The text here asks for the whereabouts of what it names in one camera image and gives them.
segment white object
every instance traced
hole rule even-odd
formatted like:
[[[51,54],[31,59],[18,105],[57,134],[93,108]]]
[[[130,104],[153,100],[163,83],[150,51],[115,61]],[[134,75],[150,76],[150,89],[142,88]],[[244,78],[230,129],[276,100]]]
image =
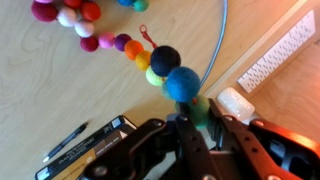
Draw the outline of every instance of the white object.
[[[238,79],[238,83],[245,91],[250,93],[315,32],[314,12],[311,10],[269,49],[268,52],[253,64]]]
[[[37,178],[38,178],[39,180],[44,180],[44,179],[46,179],[46,178],[49,177],[49,176],[50,176],[50,173],[49,173],[48,167],[42,169],[39,173],[37,173]]]
[[[57,19],[62,26],[73,27],[77,22],[77,14],[74,9],[64,6],[60,9]]]
[[[255,110],[250,102],[230,87],[220,92],[217,100],[230,115],[238,118],[240,121],[248,119]]]
[[[90,37],[94,33],[94,26],[92,22],[87,21],[87,20],[80,20],[78,21],[75,26],[74,26],[77,34],[80,37]]]

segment red string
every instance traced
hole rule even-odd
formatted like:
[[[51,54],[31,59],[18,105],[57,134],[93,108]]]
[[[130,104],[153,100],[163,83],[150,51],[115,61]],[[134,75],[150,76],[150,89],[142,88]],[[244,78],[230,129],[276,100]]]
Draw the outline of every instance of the red string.
[[[152,44],[153,48],[157,48],[157,44],[152,41],[151,37],[148,35],[147,30],[147,26],[145,26],[144,24],[140,26],[140,32],[142,34],[142,37],[149,41]]]
[[[198,101],[197,101],[196,98],[192,98],[192,104],[193,104],[193,105],[198,105]]]

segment orange felt ball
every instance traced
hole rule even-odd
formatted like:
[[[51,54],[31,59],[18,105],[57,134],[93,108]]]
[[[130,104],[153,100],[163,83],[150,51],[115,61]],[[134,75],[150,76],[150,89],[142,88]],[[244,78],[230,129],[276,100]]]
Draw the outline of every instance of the orange felt ball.
[[[82,16],[90,21],[95,21],[101,16],[101,11],[98,4],[92,1],[84,2],[80,11]]]
[[[130,40],[124,46],[124,52],[130,60],[135,60],[141,51],[143,51],[143,46],[139,41]]]
[[[82,4],[82,0],[63,0],[64,4],[73,8],[73,9],[77,9],[80,8],[81,4]]]

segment yellow felt ball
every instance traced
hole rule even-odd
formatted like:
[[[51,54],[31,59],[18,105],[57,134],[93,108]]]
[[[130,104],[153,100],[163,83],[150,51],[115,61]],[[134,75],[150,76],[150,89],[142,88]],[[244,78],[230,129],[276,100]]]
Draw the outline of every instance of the yellow felt ball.
[[[148,67],[147,71],[146,71],[146,78],[148,80],[148,82],[154,86],[161,86],[163,83],[163,79],[160,76],[157,76],[151,66]]]
[[[137,67],[142,71],[146,71],[150,65],[150,57],[151,57],[151,52],[149,51],[140,52],[136,56]]]

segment red felt ball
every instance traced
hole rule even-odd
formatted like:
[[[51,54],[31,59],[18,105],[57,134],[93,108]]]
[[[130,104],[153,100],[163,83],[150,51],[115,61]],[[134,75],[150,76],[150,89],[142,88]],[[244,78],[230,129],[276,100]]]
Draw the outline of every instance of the red felt ball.
[[[95,21],[101,16],[101,11],[98,4],[92,1],[84,2],[80,11],[83,18],[90,21]]]
[[[43,4],[33,1],[31,11],[34,17],[42,22],[51,22],[58,15],[58,10],[52,3]]]
[[[87,52],[93,52],[98,49],[98,39],[94,36],[90,36],[88,38],[81,37],[80,46],[83,50]]]
[[[81,7],[82,0],[63,0],[64,4],[73,8],[78,9]]]

